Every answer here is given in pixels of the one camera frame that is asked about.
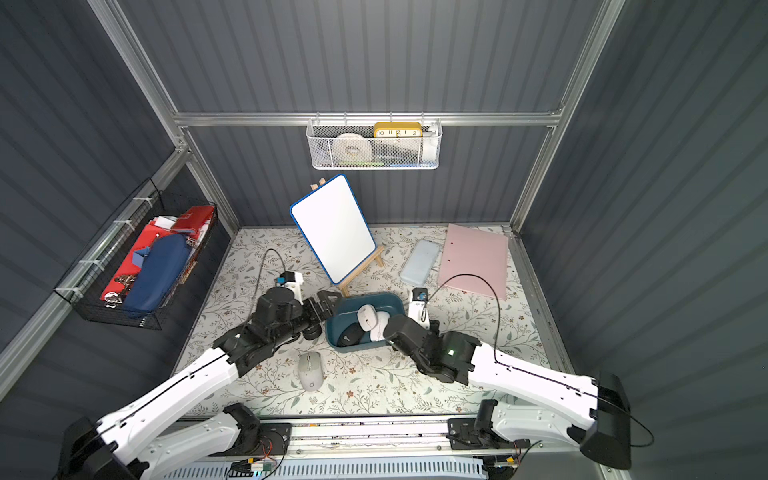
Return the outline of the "white slim computer mouse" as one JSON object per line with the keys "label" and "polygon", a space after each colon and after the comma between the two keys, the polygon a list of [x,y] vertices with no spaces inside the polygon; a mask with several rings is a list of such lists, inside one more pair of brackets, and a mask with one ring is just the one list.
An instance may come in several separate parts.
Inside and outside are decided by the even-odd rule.
{"label": "white slim computer mouse", "polygon": [[370,304],[361,306],[357,311],[357,320],[363,331],[370,332],[378,324],[376,309]]}

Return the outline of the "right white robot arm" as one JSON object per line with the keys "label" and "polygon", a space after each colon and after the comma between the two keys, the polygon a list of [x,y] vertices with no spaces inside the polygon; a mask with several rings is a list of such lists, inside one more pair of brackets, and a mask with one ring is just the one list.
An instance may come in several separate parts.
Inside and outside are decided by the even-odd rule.
{"label": "right white robot arm", "polygon": [[470,335],[440,333],[395,315],[384,338],[417,370],[442,383],[500,391],[537,405],[559,419],[556,439],[575,444],[588,459],[620,470],[632,466],[631,406],[620,378],[568,374],[522,361]]}

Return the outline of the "teal plastic storage box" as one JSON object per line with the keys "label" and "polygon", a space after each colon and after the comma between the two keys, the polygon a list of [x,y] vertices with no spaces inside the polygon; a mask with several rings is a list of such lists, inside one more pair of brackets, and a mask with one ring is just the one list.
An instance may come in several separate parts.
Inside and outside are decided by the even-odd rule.
{"label": "teal plastic storage box", "polygon": [[338,352],[351,353],[387,347],[385,340],[371,341],[366,332],[358,344],[341,345],[343,332],[352,324],[359,324],[357,311],[366,304],[372,305],[377,311],[384,311],[390,315],[405,314],[402,300],[391,292],[379,292],[362,296],[343,299],[336,310],[336,314],[326,322],[326,339],[329,345]]}

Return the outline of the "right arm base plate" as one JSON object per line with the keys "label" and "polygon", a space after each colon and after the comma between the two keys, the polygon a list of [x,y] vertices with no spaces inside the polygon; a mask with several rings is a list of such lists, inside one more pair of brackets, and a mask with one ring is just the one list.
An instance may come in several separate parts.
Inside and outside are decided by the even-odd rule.
{"label": "right arm base plate", "polygon": [[532,444],[529,439],[506,440],[494,433],[489,425],[478,427],[475,418],[449,418],[447,425],[446,438],[452,450],[524,450]]}

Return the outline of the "black computer mouse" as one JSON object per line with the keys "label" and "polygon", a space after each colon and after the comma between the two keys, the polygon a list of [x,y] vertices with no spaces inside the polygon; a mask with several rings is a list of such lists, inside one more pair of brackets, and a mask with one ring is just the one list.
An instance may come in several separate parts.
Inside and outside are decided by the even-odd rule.
{"label": "black computer mouse", "polygon": [[350,324],[340,334],[336,345],[338,347],[351,347],[358,345],[365,336],[366,331],[360,326],[359,323]]}

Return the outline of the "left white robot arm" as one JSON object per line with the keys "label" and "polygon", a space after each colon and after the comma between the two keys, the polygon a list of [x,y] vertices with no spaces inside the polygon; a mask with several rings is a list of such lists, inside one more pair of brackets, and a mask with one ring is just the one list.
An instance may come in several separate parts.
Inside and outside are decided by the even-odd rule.
{"label": "left white robot arm", "polygon": [[234,383],[299,338],[315,339],[341,296],[320,291],[303,301],[287,287],[261,295],[254,312],[197,360],[129,405],[64,432],[58,479],[150,479],[210,454],[244,455],[273,446],[260,422],[236,403],[192,427],[166,434],[193,406]]}

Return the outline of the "light grey computer mouse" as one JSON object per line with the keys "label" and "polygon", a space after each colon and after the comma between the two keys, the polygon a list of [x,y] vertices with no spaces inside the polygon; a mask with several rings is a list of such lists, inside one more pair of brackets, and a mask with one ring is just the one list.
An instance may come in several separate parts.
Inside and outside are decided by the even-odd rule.
{"label": "light grey computer mouse", "polygon": [[320,353],[310,351],[302,354],[298,361],[297,375],[305,391],[319,390],[324,382],[323,362]]}

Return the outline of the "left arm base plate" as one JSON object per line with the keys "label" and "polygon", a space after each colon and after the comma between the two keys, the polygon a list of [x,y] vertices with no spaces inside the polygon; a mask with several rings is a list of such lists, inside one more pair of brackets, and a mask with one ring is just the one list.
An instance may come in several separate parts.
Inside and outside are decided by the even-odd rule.
{"label": "left arm base plate", "polygon": [[287,451],[291,433],[291,423],[266,423],[249,427],[239,434],[234,445],[225,451],[225,454],[249,457],[280,456]]}

